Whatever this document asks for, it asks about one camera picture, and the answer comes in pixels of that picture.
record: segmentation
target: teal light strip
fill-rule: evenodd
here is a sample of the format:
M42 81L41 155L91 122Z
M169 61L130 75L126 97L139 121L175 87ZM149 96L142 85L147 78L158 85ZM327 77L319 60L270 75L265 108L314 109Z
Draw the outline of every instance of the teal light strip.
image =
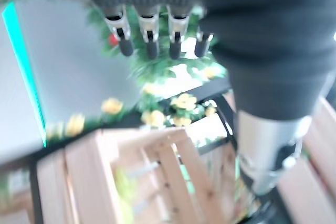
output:
M25 46L25 41L23 39L23 34L21 32L19 20L15 10L15 5L13 2L11 2L5 8L2 13L2 17L9 35L9 39L12 43L14 54L19 65L19 69L21 71L21 75L25 83L30 102L33 106L34 116L43 140L43 146L46 147L45 121L37 95L33 72L29 63L29 57Z

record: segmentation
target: flower arrangement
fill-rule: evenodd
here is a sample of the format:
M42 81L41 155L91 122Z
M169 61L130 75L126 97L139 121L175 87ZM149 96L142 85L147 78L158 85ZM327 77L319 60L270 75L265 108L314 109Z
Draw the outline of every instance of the flower arrangement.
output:
M104 50L110 57L123 57L115 38L111 36L111 31L106 25L101 12L93 5L88 4L88 22L96 26L100 31L101 40L104 43ZM169 28L168 11L162 7L159 14L160 23L160 54L157 59L149 59L143 37L140 32L138 16L134 8L127 8L128 21L132 30L132 42L135 52L130 57L131 75L136 78L139 84L156 82L164 84L168 78L176 78L172 69L180 64L186 65L186 71L193 78L202 82L212 80L225 75L225 69L219 65L210 52L202 58L189 57L185 52L181 53L181 58L173 60L169 57ZM196 10L190 16L186 38L196 36L199 15Z
M187 93L171 98L167 108L161 104L162 100L160 86L156 84L146 84L143 87L142 97L132 109L126 108L116 98L108 98L102 102L101 115L97 118L86 119L82 114L74 114L66 124L59 122L48 127L47 144L75 137L103 124L119 122L134 111L141 113L141 121L152 128L184 127L216 112L216 108L210 103L197 104L197 98Z

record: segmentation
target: black metal frame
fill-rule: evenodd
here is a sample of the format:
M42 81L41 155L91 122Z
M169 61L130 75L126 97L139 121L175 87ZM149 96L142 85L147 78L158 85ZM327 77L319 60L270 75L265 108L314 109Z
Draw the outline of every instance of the black metal frame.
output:
M237 142L234 137L234 134L231 135L229 133L229 130L226 126L226 122L231 127L232 131L235 132L234 127L234 112L232 111L231 107L225 100L225 98L222 96L223 93L226 93L230 89L230 84L227 78L220 78L215 79L211 82L208 82L204 84L203 86L200 86L198 88L192 89L187 91L186 93L191 94L197 98L197 103L203 103L207 100L214 100L217 104L217 114L223 123L223 126L225 127L225 130L227 131L227 137L216 141L214 143L210 143L206 146L202 146L198 149L198 152L202 155L205 153L208 153L212 151L213 149L224 145L226 143L231 142L235 150L237 150ZM160 104L164 108L168 108L170 104L170 100L163 100L160 102ZM2 173L9 172L11 170L20 169L22 167L29 167L30 170L30 186L31 186L31 193L33 198L33 204L34 204L34 215L35 215L35 223L36 224L43 224L43 213L41 208L41 202L40 202L40 194L39 194L39 186L38 186L38 179L37 179L37 162L41 160L42 158L48 156L49 154L65 148L67 145L81 139L84 135L87 135L95 130L98 129L122 129L122 128L134 128L139 127L141 125L141 114L139 112L132 112L128 115L126 115L120 122L113 123L113 124L105 124L101 127L97 127L94 129L87 130L80 135L76 137L72 137L67 139L63 142L58 142L53 145L50 145L47 148L43 148L41 150L35 151L31 154L25 155L21 158L18 158L14 161L7 162L3 165L0 165L0 175ZM282 219L281 216L286 216L286 222L285 223L292 223L290 218L288 217L288 213L283 205L283 202L281 200L281 197L277 192L273 193L270 196L267 196L264 198L264 202L271 202L272 207L269 209L272 209L272 211L276 208L278 211L276 211L276 217L272 223L277 223L277 219ZM264 216L263 220L268 219L269 215L267 213L262 213ZM263 216L260 214L257 216L258 219L262 219ZM255 218L252 217L250 220L246 220L242 223L255 223Z

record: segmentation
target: wooden crate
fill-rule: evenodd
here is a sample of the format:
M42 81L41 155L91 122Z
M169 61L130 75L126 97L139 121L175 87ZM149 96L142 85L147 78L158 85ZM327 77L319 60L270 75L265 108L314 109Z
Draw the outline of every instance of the wooden crate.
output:
M219 148L216 157L226 157ZM182 160L195 194L188 191ZM227 160L216 164L223 170ZM116 169L136 180L134 223L229 223L234 194L226 179L212 179L184 129L99 130L38 164L46 224L125 223L114 177ZM215 185L213 181L224 183Z

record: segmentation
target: green plant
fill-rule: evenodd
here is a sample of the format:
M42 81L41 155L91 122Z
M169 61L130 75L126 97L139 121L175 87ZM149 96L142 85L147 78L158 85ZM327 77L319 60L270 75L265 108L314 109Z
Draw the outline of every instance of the green plant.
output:
M129 7L127 9L128 21L131 27L132 41L135 48L135 54L130 58L131 74L134 76L140 85L145 83L159 83L164 84L167 78L176 78L176 74L172 71L174 66L180 64L186 64L187 72L192 78L201 79L200 76L194 70L203 70L206 67L217 66L222 68L216 63L212 54L209 52L206 56L199 59L186 58L185 53L181 54L181 58L173 60L169 57L169 27L168 27L168 12L166 8L162 7L160 11L159 23L159 56L150 60L147 56L146 44L143 41L142 34L140 32L138 16L136 11ZM88 20L94 23L101 30L101 39L104 41L104 50L108 52L109 56L121 56L121 52L118 46L114 46L110 43L111 32L103 20L101 13L93 6L90 9ZM186 38L195 37L197 31L199 17L196 14L192 14L189 21L188 31Z

